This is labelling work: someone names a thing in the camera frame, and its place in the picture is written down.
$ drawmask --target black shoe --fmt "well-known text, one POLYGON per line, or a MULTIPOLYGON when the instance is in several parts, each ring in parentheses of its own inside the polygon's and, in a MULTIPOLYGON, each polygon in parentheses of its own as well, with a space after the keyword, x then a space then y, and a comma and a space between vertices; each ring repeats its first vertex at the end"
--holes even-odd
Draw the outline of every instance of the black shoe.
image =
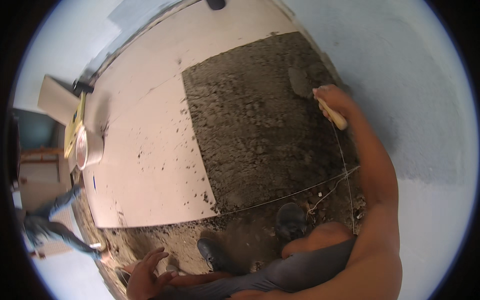
POLYGON ((307 218, 300 206, 295 203, 287 203, 278 210, 275 234, 284 245, 303 238, 306 230, 307 218))
POLYGON ((199 239, 197 241, 197 248, 214 272, 227 272, 236 276, 246 274, 229 258, 225 251, 211 239, 199 239))

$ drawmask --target blue jeans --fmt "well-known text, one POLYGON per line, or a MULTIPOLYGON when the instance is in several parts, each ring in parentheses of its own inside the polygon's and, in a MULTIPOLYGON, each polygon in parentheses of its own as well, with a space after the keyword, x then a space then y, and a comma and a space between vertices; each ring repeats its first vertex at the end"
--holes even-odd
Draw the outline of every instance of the blue jeans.
POLYGON ((50 221, 57 212, 72 203, 81 191, 79 185, 74 185, 71 190, 58 196, 54 201, 27 213, 24 220, 25 232, 34 247, 42 245, 42 237, 47 240, 62 240, 70 247, 90 255, 94 259, 101 259, 99 250, 90 248, 62 223, 50 221))

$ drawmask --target trowel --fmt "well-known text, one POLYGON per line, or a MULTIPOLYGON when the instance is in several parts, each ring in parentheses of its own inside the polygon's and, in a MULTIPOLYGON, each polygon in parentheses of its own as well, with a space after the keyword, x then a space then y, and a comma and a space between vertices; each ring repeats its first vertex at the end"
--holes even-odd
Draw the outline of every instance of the trowel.
MULTIPOLYGON (((312 92, 312 83, 308 79, 308 75, 305 70, 300 68, 288 68, 288 76, 290 78, 290 84, 292 85, 295 94, 306 99, 315 99, 312 92)), ((318 106, 320 109, 326 110, 332 121, 340 130, 344 130, 347 127, 347 120, 338 112, 333 111, 325 101, 321 98, 317 98, 318 106)))

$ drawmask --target white bucket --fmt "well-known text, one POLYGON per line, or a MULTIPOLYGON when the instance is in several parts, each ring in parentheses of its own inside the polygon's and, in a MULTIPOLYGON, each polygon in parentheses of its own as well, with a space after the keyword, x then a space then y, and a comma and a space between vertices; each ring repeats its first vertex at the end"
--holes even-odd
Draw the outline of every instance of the white bucket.
POLYGON ((80 170, 96 164, 103 156, 103 139, 87 129, 81 128, 75 146, 77 165, 80 170))

